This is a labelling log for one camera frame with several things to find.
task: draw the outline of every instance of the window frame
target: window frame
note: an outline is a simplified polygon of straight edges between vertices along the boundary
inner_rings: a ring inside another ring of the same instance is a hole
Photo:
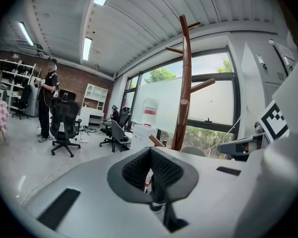
[[[214,78],[215,81],[232,81],[233,100],[234,100],[234,111],[233,111],[233,125],[234,125],[236,123],[236,121],[238,120],[239,116],[240,116],[240,89],[239,89],[239,82],[238,82],[237,72],[236,72],[236,69],[235,69],[235,63],[234,63],[234,60],[232,59],[232,55],[231,55],[231,52],[230,52],[228,46],[226,46],[225,48],[195,52],[195,53],[192,54],[192,58],[206,56],[206,55],[212,55],[212,54],[219,54],[219,53],[227,53],[234,72],[207,73],[207,74],[192,75],[192,83],[203,82],[203,81],[206,81],[206,80],[211,79],[211,78]],[[148,73],[148,72],[150,72],[152,70],[155,70],[155,69],[159,69],[163,66],[166,66],[166,65],[178,62],[178,61],[182,61],[182,60],[183,60],[182,57],[171,59],[171,60],[165,61],[163,63],[157,64],[157,65],[155,65],[151,68],[148,68],[144,71],[141,71],[138,74],[133,75],[132,77],[129,77],[127,79],[125,92],[124,92],[123,99],[122,99],[121,108],[123,107],[123,102],[124,102],[124,99],[126,97],[126,94],[130,93],[130,92],[135,92],[134,98],[133,98],[133,101],[132,101],[132,106],[131,106],[131,117],[132,117],[134,107],[135,107],[136,98],[137,98],[137,93],[138,93],[138,90],[139,90],[139,86],[141,85],[143,74]],[[135,77],[138,77],[136,87],[127,90],[128,85],[131,84],[132,79],[135,78]],[[130,119],[129,122],[128,122],[128,130],[130,130],[131,124],[132,124],[132,121]],[[187,125],[192,126],[192,127],[196,127],[196,128],[204,128],[204,129],[209,129],[209,130],[214,130],[214,131],[221,131],[221,132],[228,132],[233,126],[233,125],[227,125],[227,124],[221,124],[221,123],[215,123],[215,122],[198,121],[198,120],[193,120],[193,119],[188,119]],[[230,131],[230,133],[233,134],[234,139],[237,139],[238,131],[239,131],[239,123],[237,123],[237,125]]]

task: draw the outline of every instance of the sneaker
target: sneaker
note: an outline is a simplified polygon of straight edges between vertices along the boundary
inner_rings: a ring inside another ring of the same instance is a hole
[[[49,138],[42,137],[42,138],[39,139],[39,142],[43,143],[43,142],[48,141],[48,140],[49,140]]]

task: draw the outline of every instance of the black slot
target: black slot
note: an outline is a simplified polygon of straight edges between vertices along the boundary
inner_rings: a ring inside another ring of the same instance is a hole
[[[66,213],[75,203],[80,191],[67,188],[61,195],[38,217],[38,221],[48,228],[55,230]]]
[[[241,170],[237,170],[237,169],[230,169],[230,168],[226,168],[226,167],[218,167],[217,168],[218,171],[233,175],[233,176],[239,176]]]

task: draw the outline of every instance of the floor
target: floor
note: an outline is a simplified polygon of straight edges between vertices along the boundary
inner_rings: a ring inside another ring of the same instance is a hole
[[[16,203],[22,202],[22,206],[40,189],[76,165],[114,154],[110,144],[99,147],[105,135],[95,133],[87,135],[83,132],[82,140],[89,140],[89,143],[71,140],[81,145],[80,150],[76,146],[70,146],[73,158],[64,147],[52,156],[51,149],[54,148],[52,141],[38,142],[36,137],[36,134],[40,133],[38,125],[38,118],[20,120],[10,117],[8,131],[5,134],[6,142],[0,133],[0,188]],[[53,171],[55,172],[40,184]]]

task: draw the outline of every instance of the ceiling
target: ceiling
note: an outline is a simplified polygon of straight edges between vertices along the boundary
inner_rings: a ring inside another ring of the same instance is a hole
[[[272,0],[107,0],[104,6],[92,1],[19,0],[2,19],[0,45],[26,46],[17,26],[23,21],[46,54],[113,75],[180,34],[182,14],[188,24],[199,21],[200,27],[226,21],[276,23],[280,14]],[[81,59],[84,37],[93,39],[88,61]]]

